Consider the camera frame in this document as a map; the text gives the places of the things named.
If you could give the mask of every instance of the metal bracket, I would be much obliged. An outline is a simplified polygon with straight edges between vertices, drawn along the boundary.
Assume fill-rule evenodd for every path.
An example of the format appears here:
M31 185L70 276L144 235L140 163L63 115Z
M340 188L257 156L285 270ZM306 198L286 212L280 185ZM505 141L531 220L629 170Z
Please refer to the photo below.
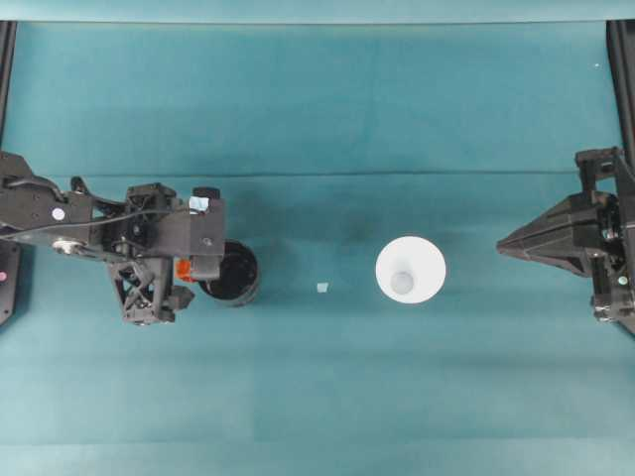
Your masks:
M0 240L0 325L13 314L18 288L22 249L17 243Z

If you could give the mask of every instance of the white dot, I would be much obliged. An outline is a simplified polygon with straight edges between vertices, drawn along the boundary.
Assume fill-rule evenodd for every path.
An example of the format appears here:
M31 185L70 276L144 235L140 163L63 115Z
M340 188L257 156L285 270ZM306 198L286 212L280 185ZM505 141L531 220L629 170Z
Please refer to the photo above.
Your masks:
M51 215L57 221L62 221L66 217L66 213L61 208L54 208Z

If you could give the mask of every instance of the orange part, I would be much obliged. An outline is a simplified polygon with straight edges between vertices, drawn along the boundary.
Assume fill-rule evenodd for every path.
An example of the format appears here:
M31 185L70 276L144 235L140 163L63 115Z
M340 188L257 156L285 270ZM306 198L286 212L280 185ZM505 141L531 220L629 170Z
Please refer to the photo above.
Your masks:
M194 283L194 280L190 276L191 272L191 261L185 259L177 260L177 265L175 266L175 272L177 274L177 278L181 281L185 281L186 283Z

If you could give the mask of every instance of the black frame rail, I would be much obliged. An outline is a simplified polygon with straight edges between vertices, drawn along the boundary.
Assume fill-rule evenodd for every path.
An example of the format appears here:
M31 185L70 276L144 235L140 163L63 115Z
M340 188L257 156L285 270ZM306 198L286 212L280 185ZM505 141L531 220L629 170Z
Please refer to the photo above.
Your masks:
M9 83L17 29L17 22L0 22L0 146L2 145L7 99L9 98Z
M635 20L607 22L606 45L626 162L635 168Z

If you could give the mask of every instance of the cable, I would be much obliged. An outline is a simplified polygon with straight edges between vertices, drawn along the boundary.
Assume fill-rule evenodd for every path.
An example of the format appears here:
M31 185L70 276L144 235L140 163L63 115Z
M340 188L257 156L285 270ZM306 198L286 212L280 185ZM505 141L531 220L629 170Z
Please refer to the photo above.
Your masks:
M108 223L124 221L139 215L169 215L171 213L185 213L185 212L190 213L192 211L196 211L196 213L200 213L200 211L198 210L190 210L189 208L185 208L182 210L160 210L160 209L138 210L138 211L133 211L131 213L127 213L125 215L113 216L112 218L102 218L100 220L90 220L90 221L83 221L79 223L60 223L55 225L37 226L35 228L14 231L11 233L0 233L0 239L7 240L10 238L16 238L18 236L27 235L29 233L39 233L41 231L57 230L59 228L82 228L84 226L107 225Z

